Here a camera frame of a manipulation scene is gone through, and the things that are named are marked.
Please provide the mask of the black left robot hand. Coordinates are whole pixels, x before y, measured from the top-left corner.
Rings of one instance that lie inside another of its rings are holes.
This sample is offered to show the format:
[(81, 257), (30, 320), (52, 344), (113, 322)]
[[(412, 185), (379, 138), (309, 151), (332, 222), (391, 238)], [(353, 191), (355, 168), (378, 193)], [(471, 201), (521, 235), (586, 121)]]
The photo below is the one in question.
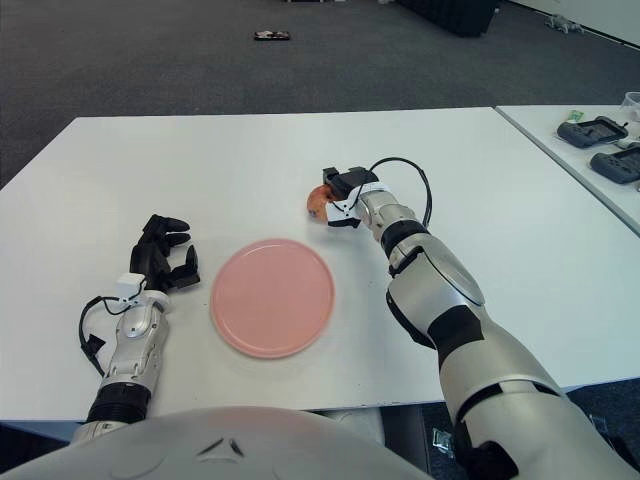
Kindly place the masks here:
[(175, 268), (169, 265), (171, 249), (191, 240), (187, 222), (153, 214), (134, 245), (130, 258), (130, 273), (142, 274), (146, 290), (168, 293), (173, 289), (191, 287), (200, 282), (198, 257), (193, 245), (186, 252), (185, 262)]

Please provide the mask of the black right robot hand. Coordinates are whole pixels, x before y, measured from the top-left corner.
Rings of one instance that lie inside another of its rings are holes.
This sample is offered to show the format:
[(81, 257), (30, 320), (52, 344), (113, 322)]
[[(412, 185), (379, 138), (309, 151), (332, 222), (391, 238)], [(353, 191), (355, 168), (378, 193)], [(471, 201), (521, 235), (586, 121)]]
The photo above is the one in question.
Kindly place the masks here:
[(356, 209), (359, 196), (370, 191), (369, 184), (376, 186), (378, 183), (378, 177), (364, 167), (352, 167), (343, 173), (335, 167), (325, 168), (323, 185), (329, 188), (325, 205), (328, 225), (357, 228), (361, 222)]

